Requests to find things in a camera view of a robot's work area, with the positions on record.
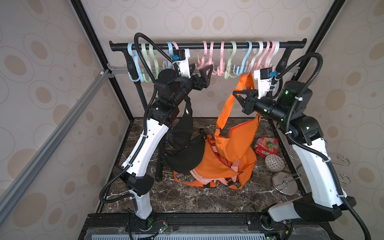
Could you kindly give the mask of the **orange crossbody bag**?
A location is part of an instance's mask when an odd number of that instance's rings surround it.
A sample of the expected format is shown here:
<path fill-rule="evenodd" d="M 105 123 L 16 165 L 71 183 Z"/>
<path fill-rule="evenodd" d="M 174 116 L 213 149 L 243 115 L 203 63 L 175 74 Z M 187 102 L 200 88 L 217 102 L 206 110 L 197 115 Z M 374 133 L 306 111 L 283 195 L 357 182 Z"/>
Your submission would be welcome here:
<path fill-rule="evenodd" d="M 260 115 L 256 115 L 251 121 L 231 128 L 227 137 L 221 135 L 221 130 L 226 126 L 235 100 L 235 96 L 229 96 L 218 117 L 217 130 L 215 132 L 216 150 L 223 160 L 231 163 L 239 161 L 240 165 L 251 165 L 257 161 L 251 144 L 259 127 Z"/>

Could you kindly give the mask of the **black crossbody bag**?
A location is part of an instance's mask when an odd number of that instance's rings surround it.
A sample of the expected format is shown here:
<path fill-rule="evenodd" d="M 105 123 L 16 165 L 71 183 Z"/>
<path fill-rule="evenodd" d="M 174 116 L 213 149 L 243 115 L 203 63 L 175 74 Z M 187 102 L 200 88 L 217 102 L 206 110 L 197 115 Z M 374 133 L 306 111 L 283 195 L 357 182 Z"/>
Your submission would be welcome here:
<path fill-rule="evenodd" d="M 187 173 L 195 169 L 203 160 L 205 140 L 207 134 L 204 129 L 199 129 L 199 135 L 187 141 L 185 137 L 176 137 L 169 134 L 168 144 L 174 151 L 160 153 L 161 160 L 177 173 Z"/>
<path fill-rule="evenodd" d="M 193 134 L 193 110 L 191 99 L 186 96 L 186 106 L 183 116 L 179 122 L 167 132 L 168 143 L 176 150 L 181 151 L 190 142 Z"/>

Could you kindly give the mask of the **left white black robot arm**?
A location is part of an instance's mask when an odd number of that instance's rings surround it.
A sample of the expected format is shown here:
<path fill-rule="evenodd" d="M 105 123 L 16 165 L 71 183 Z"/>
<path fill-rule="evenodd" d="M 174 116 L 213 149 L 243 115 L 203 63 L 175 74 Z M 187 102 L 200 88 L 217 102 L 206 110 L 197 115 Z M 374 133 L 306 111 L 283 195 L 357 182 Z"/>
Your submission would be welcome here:
<path fill-rule="evenodd" d="M 136 217 L 149 221 L 153 217 L 150 191 L 155 180 L 147 174 L 147 168 L 158 145 L 171 145 L 173 151 L 166 153 L 165 161 L 182 173 L 194 169 L 203 159 L 205 135 L 192 136 L 193 110 L 189 93 L 209 87 L 214 67 L 197 69 L 195 64 L 189 63 L 187 49 L 175 49 L 173 55 L 169 55 L 143 33 L 135 34 L 133 44 L 111 44 L 111 49 L 123 51 L 128 56 L 127 67 L 133 77 L 138 77 L 137 62 L 141 62 L 154 91 L 145 109 L 143 131 L 135 147 L 123 164 L 113 169 L 115 180 L 122 180 L 128 192 L 107 198 L 107 187 L 103 187 L 99 198 L 104 204 L 130 198 Z"/>

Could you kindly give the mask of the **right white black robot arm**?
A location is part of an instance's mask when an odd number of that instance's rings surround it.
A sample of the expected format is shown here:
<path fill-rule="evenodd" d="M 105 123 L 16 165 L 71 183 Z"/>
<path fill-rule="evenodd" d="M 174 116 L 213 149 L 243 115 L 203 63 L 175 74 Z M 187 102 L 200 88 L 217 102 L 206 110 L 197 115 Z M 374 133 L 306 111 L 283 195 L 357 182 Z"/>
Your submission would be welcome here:
<path fill-rule="evenodd" d="M 356 205 L 355 198 L 349 197 L 341 186 L 332 159 L 327 153 L 319 122 L 304 114 L 312 96 L 309 86 L 323 66 L 322 55 L 308 53 L 301 56 L 277 74 L 275 80 L 280 80 L 297 64 L 311 58 L 316 59 L 317 65 L 309 79 L 305 83 L 286 82 L 277 100 L 262 95 L 260 90 L 233 92 L 243 113 L 249 115 L 257 112 L 280 125 L 280 130 L 302 163 L 312 190 L 295 200 L 264 209 L 261 223 L 266 230 L 272 230 L 277 223 L 283 221 L 315 222 L 322 226 L 325 222 L 335 221 L 342 215 L 342 211 L 349 211 L 360 225 L 365 239 L 370 240 L 372 237 L 368 227 L 353 208 Z"/>

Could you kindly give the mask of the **pink plastic hook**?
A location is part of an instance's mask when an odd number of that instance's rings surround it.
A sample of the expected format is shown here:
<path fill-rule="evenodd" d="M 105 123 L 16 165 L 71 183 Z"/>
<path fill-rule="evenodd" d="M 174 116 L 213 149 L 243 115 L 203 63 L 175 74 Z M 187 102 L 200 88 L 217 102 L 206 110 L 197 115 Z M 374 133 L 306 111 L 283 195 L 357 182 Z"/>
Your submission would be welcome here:
<path fill-rule="evenodd" d="M 203 47 L 204 47 L 204 54 L 202 55 L 201 58 L 198 56 L 198 64 L 196 65 L 197 70 L 203 69 L 204 67 L 206 67 L 208 65 L 205 61 L 206 56 L 208 54 L 208 45 L 207 45 L 206 41 L 203 41 Z"/>

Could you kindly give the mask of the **white plastic hook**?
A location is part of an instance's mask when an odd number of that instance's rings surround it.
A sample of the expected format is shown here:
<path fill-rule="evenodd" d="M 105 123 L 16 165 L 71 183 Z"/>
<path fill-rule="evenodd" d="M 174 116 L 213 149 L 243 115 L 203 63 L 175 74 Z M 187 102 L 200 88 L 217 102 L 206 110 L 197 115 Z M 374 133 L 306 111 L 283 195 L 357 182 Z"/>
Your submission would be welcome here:
<path fill-rule="evenodd" d="M 264 43 L 263 41 L 257 41 L 259 48 L 258 50 L 254 50 L 254 53 L 256 54 L 249 65 L 249 72 L 252 73 L 254 70 L 258 70 L 261 67 L 261 60 L 259 59 L 259 56 L 263 53 L 264 50 Z"/>

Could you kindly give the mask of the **green plastic hook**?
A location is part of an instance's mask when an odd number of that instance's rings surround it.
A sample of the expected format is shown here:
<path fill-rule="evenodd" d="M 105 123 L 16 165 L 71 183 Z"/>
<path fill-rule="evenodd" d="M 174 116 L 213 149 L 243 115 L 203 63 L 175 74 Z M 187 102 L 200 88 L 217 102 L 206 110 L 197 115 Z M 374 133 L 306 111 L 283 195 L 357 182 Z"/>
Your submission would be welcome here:
<path fill-rule="evenodd" d="M 158 74 L 160 73 L 160 67 L 159 67 L 153 46 L 151 44 L 149 44 L 149 49 L 147 50 L 146 44 L 142 43 L 141 44 L 141 50 L 142 50 L 143 57 L 145 59 L 145 63 L 150 68 L 150 70 L 152 70 L 150 57 L 152 58 L 154 65 L 155 65 L 155 73 L 153 74 L 153 76 L 156 78 L 158 76 Z"/>

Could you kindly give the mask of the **light blue leftmost hook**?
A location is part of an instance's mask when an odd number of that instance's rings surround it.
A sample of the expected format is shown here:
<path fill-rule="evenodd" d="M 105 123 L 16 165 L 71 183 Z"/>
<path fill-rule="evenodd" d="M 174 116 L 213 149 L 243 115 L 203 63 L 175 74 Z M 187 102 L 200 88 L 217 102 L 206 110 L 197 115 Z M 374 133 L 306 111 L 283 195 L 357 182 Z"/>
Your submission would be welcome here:
<path fill-rule="evenodd" d="M 143 73 L 139 65 L 139 56 L 136 50 L 133 50 L 133 43 L 128 43 L 127 50 L 133 61 L 127 63 L 130 78 L 133 82 L 144 82 Z"/>

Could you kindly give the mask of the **red snack packet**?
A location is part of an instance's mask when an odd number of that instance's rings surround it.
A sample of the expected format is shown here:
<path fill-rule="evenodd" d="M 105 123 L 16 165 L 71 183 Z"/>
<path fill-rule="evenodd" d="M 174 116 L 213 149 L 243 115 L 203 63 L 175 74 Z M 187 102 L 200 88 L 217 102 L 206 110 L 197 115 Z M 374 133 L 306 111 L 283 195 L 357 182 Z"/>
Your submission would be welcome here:
<path fill-rule="evenodd" d="M 279 150 L 279 142 L 275 138 L 261 137 L 255 143 L 255 153 L 259 156 L 276 155 Z"/>

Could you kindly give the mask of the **orange pink backpack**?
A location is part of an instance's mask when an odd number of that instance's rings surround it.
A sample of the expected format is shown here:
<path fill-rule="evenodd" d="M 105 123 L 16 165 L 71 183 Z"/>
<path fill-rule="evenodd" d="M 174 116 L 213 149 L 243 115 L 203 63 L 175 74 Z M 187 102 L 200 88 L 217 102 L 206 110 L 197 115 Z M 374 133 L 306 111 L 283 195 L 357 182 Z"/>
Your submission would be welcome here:
<path fill-rule="evenodd" d="M 256 162 L 257 157 L 250 146 L 239 160 L 231 162 L 219 155 L 215 141 L 206 140 L 201 163 L 190 171 L 195 180 L 182 184 L 213 188 L 222 183 L 231 189 L 239 190 L 250 180 Z"/>

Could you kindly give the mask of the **black clothes rack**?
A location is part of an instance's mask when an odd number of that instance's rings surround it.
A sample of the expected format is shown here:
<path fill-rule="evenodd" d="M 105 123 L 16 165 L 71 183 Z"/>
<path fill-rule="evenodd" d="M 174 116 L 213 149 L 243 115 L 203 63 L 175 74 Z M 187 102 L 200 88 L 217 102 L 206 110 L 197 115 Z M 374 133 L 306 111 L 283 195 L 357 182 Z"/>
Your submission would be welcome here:
<path fill-rule="evenodd" d="M 273 48 L 272 47 L 272 41 L 263 42 L 263 43 L 264 43 L 264 50 Z M 277 50 L 278 44 L 279 44 L 279 49 L 286 49 L 281 60 L 278 63 L 278 67 L 281 67 L 281 68 L 284 67 L 285 68 L 287 66 L 288 59 L 292 54 L 292 51 L 295 49 L 303 49 L 307 44 L 307 39 L 304 38 L 301 41 L 288 41 L 288 42 L 275 42 L 275 43 L 276 43 L 275 50 Z M 149 49 L 149 44 L 151 44 L 151 43 L 146 44 L 147 50 Z M 131 61 L 133 61 L 132 58 L 128 54 L 128 50 L 127 50 L 128 43 L 113 43 L 112 41 L 110 41 L 109 45 L 110 45 L 110 48 L 113 52 L 122 52 L 124 54 L 124 58 L 126 60 L 126 63 L 130 63 Z M 154 48 L 154 51 L 155 50 L 158 51 L 159 54 L 162 55 L 166 60 L 168 58 L 173 59 L 174 50 L 176 50 L 176 49 L 204 50 L 203 42 L 202 43 L 180 43 L 180 44 L 177 44 L 176 42 L 167 42 L 167 43 L 156 44 L 156 45 L 162 51 L 167 50 L 167 53 L 165 53 L 166 57 L 164 57 L 164 55 L 161 54 L 161 51 L 152 45 Z M 237 43 L 234 41 L 227 42 L 227 43 L 226 42 L 221 42 L 221 43 L 211 42 L 211 43 L 208 43 L 207 45 L 208 45 L 208 52 L 210 53 L 210 57 L 213 56 L 213 50 L 214 49 L 219 49 L 221 55 L 222 55 L 222 52 L 224 54 L 224 49 L 230 49 L 229 54 L 231 54 L 231 57 L 230 57 L 231 61 L 232 61 L 232 58 L 234 57 L 234 55 L 236 54 L 237 49 L 258 49 L 259 48 L 259 45 L 257 42 L 251 43 L 249 41 L 245 42 L 245 43 Z M 133 50 L 138 51 L 137 49 L 139 49 L 139 48 L 141 49 L 140 46 L 136 47 L 136 45 L 134 44 Z M 171 68 L 170 67 L 171 63 L 168 63 L 167 61 L 164 65 L 164 67 L 160 68 L 160 70 Z M 225 66 L 229 66 L 229 70 L 224 71 L 224 73 L 227 72 L 227 75 L 229 74 L 229 72 L 231 70 L 231 61 L 228 60 L 227 65 L 225 65 Z M 125 68 L 109 66 L 109 68 L 114 75 L 116 75 L 116 74 L 129 74 L 129 70 L 128 70 L 127 66 Z M 148 103 L 147 103 L 147 100 L 145 98 L 145 94 L 144 94 L 143 88 L 141 86 L 141 82 L 135 82 L 135 85 L 136 85 L 136 89 L 137 89 L 137 92 L 139 94 L 141 103 L 143 105 L 143 108 L 144 108 L 144 110 L 146 110 L 148 107 Z"/>

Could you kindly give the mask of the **patterned round pouch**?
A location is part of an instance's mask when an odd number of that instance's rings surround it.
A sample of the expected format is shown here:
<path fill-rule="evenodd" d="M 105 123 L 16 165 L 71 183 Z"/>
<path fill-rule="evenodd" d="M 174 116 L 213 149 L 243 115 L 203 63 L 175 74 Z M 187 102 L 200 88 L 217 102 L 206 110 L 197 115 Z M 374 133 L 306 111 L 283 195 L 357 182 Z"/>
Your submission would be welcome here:
<path fill-rule="evenodd" d="M 267 170 L 273 173 L 281 172 L 285 168 L 285 163 L 278 155 L 269 154 L 265 157 Z"/>

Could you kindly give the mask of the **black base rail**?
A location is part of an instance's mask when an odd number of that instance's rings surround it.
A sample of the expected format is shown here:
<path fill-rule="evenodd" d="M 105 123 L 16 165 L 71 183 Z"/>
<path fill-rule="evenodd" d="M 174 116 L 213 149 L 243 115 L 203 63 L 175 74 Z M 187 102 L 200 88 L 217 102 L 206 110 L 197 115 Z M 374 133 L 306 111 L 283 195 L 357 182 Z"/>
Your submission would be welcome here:
<path fill-rule="evenodd" d="M 270 230 L 257 213 L 90 214 L 80 240 L 332 240 L 329 224 L 283 221 Z"/>

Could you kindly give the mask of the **aluminium side rail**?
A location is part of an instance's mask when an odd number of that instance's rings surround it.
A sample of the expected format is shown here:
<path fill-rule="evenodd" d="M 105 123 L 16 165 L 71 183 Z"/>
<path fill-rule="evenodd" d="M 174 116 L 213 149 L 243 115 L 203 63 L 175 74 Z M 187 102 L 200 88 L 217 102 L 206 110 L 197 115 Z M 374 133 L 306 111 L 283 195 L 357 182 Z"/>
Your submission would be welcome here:
<path fill-rule="evenodd" d="M 38 149 L 31 161 L 20 172 L 17 178 L 10 185 L 1 199 L 1 225 L 4 224 L 10 213 L 13 211 L 17 203 L 25 194 L 27 189 L 33 183 L 37 175 L 40 173 L 44 165 L 51 158 L 58 146 L 61 144 L 65 136 L 74 126 L 85 108 L 89 105 L 96 93 L 102 87 L 106 80 L 112 76 L 112 71 L 104 69 L 102 73 L 89 86 L 83 96 L 76 102 L 73 108 L 64 117 L 62 122 L 47 138 L 47 140 Z"/>

